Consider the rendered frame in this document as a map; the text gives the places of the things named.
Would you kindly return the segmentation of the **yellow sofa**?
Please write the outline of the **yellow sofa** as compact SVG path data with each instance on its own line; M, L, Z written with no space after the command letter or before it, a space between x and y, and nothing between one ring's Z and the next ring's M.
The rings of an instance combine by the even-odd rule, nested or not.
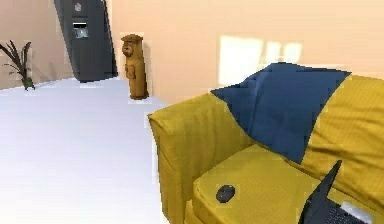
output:
M211 93L148 117L162 212L170 224L298 224L306 199L341 160L329 192L384 224L384 80L350 75L320 113L301 163L252 140ZM236 189L216 200L223 185Z

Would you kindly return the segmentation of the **brown wooden statue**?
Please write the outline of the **brown wooden statue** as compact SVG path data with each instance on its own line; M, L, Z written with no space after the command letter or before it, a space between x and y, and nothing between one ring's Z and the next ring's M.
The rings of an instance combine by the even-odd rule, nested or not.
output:
M122 38L122 52L126 57L125 74L129 81L130 98L145 99L149 96L143 56L143 38L137 34L129 34Z

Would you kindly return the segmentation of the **small black oval object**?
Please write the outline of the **small black oval object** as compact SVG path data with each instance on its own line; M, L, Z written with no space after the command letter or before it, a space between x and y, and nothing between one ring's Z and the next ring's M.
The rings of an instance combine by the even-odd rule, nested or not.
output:
M216 192L216 200L219 203L229 202L235 195L236 189L232 185L223 185Z

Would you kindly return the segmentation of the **blue cushion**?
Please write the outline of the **blue cushion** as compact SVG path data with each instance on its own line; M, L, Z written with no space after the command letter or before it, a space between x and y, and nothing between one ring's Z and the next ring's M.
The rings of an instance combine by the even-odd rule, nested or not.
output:
M348 71L277 62L244 81L214 89L258 143L301 163L317 117Z

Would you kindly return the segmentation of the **black laptop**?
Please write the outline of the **black laptop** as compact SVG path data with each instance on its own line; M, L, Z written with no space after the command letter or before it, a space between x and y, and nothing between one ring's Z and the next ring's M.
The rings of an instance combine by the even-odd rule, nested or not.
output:
M328 198L341 164L338 160L307 198L298 224L373 224L373 217L353 204Z

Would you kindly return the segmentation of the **dark leafy house plant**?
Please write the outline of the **dark leafy house plant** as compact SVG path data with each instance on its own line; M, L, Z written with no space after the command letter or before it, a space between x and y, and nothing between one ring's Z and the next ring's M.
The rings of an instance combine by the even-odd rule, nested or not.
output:
M10 43L6 45L0 44L0 50L12 61L11 64L5 63L5 66L13 68L13 71L10 72L10 74L19 74L21 76L21 82L25 90L28 90L29 88L35 89L33 79L28 76L30 68L27 67L27 62L30 47L30 42L27 42L21 50L16 48L13 41L10 41Z

